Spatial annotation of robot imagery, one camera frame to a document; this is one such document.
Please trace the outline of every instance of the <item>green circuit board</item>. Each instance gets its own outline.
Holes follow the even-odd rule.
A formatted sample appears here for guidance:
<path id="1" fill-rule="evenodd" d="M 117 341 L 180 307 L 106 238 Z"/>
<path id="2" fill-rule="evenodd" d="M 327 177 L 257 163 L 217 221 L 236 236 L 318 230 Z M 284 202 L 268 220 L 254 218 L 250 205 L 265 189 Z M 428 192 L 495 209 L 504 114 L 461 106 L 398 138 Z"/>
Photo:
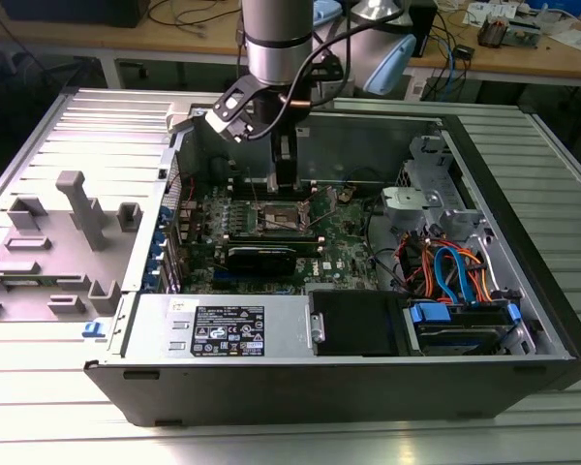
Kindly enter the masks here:
<path id="1" fill-rule="evenodd" d="M 365 217 L 362 200 L 341 203 L 337 201 L 338 194 L 336 189 L 330 188 L 317 193 L 307 203 L 256 203 L 233 200 L 225 191 L 212 189 L 197 202 L 192 202 L 188 226 L 182 226 L 182 253 L 186 264 L 183 292 L 305 295 L 314 289 L 376 289 L 377 273 L 368 261 L 361 235 Z M 301 219 L 306 228 L 302 231 L 293 231 L 287 226 L 299 217 L 292 216 L 295 212 L 303 215 Z M 273 219 L 267 222 L 263 218 Z M 234 245 L 297 250 L 299 258 L 294 274 L 275 279 L 220 279 L 221 275 L 226 275 L 220 257 L 228 249 L 229 233 Z M 260 243 L 260 236 L 266 241 Z"/>

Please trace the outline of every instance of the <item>computer chip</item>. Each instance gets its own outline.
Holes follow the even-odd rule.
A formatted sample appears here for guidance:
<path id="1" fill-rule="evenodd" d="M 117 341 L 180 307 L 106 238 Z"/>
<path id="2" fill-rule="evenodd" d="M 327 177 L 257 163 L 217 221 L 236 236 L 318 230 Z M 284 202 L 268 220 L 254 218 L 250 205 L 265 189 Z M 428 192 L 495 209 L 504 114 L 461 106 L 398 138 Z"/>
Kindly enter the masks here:
<path id="1" fill-rule="evenodd" d="M 262 210 L 264 230 L 299 230 L 299 210 L 296 206 L 266 205 Z"/>

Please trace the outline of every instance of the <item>warning label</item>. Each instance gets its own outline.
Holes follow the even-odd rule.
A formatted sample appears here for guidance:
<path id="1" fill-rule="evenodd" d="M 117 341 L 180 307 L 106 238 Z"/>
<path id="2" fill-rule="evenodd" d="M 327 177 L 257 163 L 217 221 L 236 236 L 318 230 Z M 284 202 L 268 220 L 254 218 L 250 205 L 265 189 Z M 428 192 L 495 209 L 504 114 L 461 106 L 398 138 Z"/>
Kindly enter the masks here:
<path id="1" fill-rule="evenodd" d="M 194 357 L 263 357 L 264 307 L 196 307 Z"/>

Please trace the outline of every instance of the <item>metal extrusion rail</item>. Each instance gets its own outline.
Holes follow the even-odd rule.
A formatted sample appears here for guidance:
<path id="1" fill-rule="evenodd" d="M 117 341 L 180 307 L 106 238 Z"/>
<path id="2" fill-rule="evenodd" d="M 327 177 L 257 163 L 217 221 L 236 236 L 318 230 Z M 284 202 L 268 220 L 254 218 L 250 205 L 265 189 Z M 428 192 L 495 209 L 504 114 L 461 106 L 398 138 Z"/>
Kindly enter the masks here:
<path id="1" fill-rule="evenodd" d="M 0 179 L 0 234 L 13 193 L 42 196 L 58 167 L 83 169 L 102 202 L 145 199 L 168 143 L 166 111 L 180 96 L 61 97 Z M 336 103 L 351 106 L 459 116 L 581 319 L 581 168 L 543 123 L 509 107 Z M 87 154 L 93 147 L 100 153 L 100 143 L 103 157 Z M 103 170 L 94 168 L 100 164 Z M 115 189 L 95 187 L 95 179 L 115 181 Z M 0 324 L 0 463 L 581 462 L 581 382 L 529 397 L 493 420 L 138 428 L 81 372 L 102 348 L 82 343 L 80 333 L 81 323 Z"/>

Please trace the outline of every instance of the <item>blue cable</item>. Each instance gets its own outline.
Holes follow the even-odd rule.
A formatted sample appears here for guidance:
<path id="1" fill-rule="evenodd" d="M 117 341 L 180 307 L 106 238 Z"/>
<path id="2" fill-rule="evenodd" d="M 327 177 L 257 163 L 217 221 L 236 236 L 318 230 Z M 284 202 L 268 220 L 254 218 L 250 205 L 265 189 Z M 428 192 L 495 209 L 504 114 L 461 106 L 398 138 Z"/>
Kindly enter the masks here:
<path id="1" fill-rule="evenodd" d="M 442 288 L 443 291 L 447 294 L 447 296 L 452 299 L 452 303 L 458 303 L 458 298 L 456 297 L 456 294 L 452 291 L 452 289 L 450 289 L 447 286 L 447 284 L 443 280 L 441 258 L 445 252 L 449 252 L 450 255 L 454 258 L 454 261 L 456 262 L 456 267 L 458 268 L 458 280 L 461 283 L 461 291 L 463 292 L 463 298 L 467 302 L 474 302 L 475 301 L 474 291 L 472 290 L 472 287 L 469 285 L 469 282 L 467 281 L 465 260 L 463 260 L 461 254 L 459 254 L 456 251 L 456 249 L 453 249 L 452 247 L 442 247 L 435 254 L 435 277 L 437 278 L 437 284 L 439 284 L 439 287 Z"/>
<path id="2" fill-rule="evenodd" d="M 443 40 L 441 37 L 430 36 L 431 39 L 439 42 L 447 49 L 447 55 L 449 57 L 449 76 L 447 77 L 447 84 L 445 85 L 445 91 L 443 92 L 442 96 L 439 98 L 439 101 L 442 102 L 443 99 L 449 94 L 451 90 L 452 82 L 454 81 L 454 57 L 452 56 L 452 49 L 449 47 L 447 42 Z"/>

